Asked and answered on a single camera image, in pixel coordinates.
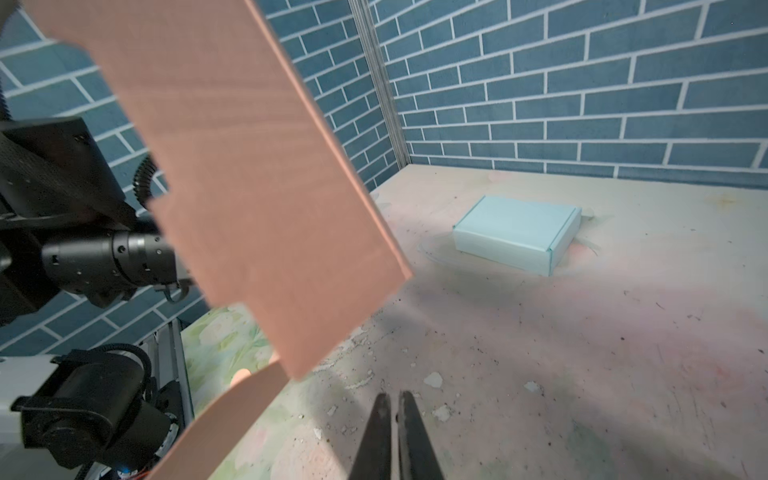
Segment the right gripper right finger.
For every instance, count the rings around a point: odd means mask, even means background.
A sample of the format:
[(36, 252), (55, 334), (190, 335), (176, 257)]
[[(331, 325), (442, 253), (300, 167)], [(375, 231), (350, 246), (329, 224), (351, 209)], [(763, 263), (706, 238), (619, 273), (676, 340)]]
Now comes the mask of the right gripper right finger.
[(398, 400), (398, 463), (404, 480), (444, 480), (414, 395), (402, 391)]

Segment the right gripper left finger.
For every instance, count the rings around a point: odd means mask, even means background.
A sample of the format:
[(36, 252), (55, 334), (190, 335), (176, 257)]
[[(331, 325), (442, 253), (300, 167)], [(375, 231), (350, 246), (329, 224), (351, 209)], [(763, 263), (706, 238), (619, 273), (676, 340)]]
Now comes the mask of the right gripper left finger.
[(390, 396), (376, 396), (349, 480), (389, 480), (392, 469), (392, 407)]

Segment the light blue paper box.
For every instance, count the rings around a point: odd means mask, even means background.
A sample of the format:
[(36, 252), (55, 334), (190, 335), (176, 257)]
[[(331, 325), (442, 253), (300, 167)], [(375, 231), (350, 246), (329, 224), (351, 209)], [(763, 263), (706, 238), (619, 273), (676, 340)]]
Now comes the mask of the light blue paper box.
[(458, 251), (550, 276), (579, 231), (582, 209), (484, 196), (453, 226)]

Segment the pink paper box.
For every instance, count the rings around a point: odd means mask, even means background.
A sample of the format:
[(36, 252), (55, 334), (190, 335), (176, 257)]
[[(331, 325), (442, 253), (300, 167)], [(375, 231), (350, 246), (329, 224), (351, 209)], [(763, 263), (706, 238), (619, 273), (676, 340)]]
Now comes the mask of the pink paper box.
[(206, 479), (289, 380), (411, 277), (259, 9), (248, 1), (27, 1), (84, 48), (167, 177), (150, 208), (212, 306), (245, 305), (276, 362), (215, 400), (152, 470)]

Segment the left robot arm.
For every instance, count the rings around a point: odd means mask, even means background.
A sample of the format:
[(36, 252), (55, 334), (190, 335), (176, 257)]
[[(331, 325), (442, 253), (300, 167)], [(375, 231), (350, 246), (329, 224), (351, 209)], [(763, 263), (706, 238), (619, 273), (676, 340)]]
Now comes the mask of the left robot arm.
[(85, 122), (1, 122), (1, 322), (44, 314), (1, 352), (1, 447), (48, 478), (144, 479), (193, 417), (177, 324), (111, 336), (96, 309), (138, 293), (187, 297), (191, 278), (140, 218)]

